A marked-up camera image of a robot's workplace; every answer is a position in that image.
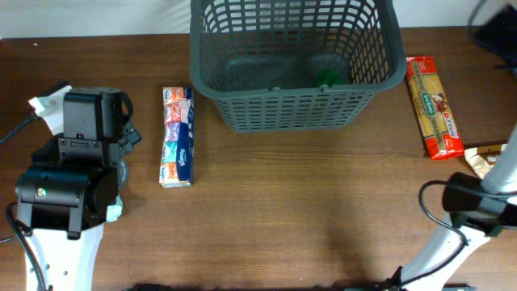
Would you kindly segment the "beige snack bag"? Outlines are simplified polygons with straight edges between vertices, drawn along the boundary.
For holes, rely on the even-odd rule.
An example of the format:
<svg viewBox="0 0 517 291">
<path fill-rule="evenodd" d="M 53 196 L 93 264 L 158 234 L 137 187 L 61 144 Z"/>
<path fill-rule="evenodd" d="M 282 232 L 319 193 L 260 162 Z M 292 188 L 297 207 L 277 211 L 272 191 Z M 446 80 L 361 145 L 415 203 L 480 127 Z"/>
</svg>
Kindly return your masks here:
<svg viewBox="0 0 517 291">
<path fill-rule="evenodd" d="M 484 145 L 466 149 L 464 158 L 471 166 L 474 173 L 484 179 L 486 174 L 494 167 L 500 154 L 506 149 L 506 144 Z"/>
</svg>

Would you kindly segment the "red spaghetti pasta package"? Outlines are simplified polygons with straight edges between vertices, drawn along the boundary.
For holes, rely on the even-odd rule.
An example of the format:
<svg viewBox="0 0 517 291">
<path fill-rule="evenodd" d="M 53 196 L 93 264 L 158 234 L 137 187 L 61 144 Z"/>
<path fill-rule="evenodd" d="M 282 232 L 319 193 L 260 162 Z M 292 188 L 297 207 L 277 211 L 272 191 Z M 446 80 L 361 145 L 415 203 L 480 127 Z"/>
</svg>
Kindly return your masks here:
<svg viewBox="0 0 517 291">
<path fill-rule="evenodd" d="M 433 56 L 406 58 L 406 81 L 427 153 L 433 161 L 464 155 Z"/>
</svg>

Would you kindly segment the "grey plastic basket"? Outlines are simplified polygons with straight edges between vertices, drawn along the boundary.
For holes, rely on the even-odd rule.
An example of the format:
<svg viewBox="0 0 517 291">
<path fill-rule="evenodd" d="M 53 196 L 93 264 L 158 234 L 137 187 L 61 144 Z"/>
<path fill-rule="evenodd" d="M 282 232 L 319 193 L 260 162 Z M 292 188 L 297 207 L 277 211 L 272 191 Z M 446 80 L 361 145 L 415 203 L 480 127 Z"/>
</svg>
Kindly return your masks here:
<svg viewBox="0 0 517 291">
<path fill-rule="evenodd" d="M 190 79 L 239 133 L 339 129 L 398 85 L 392 0 L 194 1 Z M 343 83 L 314 87 L 319 70 Z"/>
</svg>

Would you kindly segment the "teal wet wipes packet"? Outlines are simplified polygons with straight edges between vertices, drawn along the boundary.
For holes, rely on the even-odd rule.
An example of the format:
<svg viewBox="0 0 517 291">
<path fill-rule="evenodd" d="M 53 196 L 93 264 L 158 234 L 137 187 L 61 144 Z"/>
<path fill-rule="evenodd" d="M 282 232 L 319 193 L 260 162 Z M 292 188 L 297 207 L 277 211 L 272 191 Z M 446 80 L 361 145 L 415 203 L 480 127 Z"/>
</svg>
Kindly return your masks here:
<svg viewBox="0 0 517 291">
<path fill-rule="evenodd" d="M 107 216 L 106 222 L 114 222 L 116 221 L 123 212 L 123 201 L 120 196 L 116 197 L 116 202 L 113 205 L 109 205 L 107 207 Z"/>
</svg>

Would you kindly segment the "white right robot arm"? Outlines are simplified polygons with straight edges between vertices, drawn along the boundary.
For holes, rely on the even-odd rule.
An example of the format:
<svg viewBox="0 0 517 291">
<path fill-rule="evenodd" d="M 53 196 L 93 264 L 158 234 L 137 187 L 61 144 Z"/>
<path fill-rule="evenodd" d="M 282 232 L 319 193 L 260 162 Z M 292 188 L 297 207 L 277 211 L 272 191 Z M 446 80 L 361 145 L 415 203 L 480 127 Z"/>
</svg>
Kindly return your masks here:
<svg viewBox="0 0 517 291">
<path fill-rule="evenodd" d="M 432 186 L 443 187 L 444 219 L 425 205 L 424 193 Z M 483 178 L 457 172 L 445 181 L 429 181 L 419 189 L 418 202 L 438 229 L 417 256 L 393 274 L 389 290 L 441 290 L 478 247 L 503 230 L 515 230 L 516 135 Z"/>
</svg>

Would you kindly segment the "Kleenex tissue multipack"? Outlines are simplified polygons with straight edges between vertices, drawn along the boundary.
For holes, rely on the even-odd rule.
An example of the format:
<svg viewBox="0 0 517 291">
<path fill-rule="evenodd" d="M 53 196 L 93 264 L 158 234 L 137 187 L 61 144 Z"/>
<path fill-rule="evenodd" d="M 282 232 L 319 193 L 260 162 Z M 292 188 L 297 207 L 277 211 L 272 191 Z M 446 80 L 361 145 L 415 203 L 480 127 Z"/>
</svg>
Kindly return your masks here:
<svg viewBox="0 0 517 291">
<path fill-rule="evenodd" d="M 164 87 L 164 139 L 159 183 L 164 188 L 193 184 L 194 95 L 189 87 Z"/>
</svg>

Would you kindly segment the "green lidded spice jar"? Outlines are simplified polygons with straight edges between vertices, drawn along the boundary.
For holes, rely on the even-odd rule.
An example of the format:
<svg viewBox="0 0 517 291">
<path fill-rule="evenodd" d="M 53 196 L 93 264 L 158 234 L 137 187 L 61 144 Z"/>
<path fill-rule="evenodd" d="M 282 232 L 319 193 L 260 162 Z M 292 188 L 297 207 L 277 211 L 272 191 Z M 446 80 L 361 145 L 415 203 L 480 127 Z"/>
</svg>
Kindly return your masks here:
<svg viewBox="0 0 517 291">
<path fill-rule="evenodd" d="M 335 86 L 343 83 L 343 77 L 337 70 L 319 70 L 313 79 L 314 87 Z"/>
</svg>

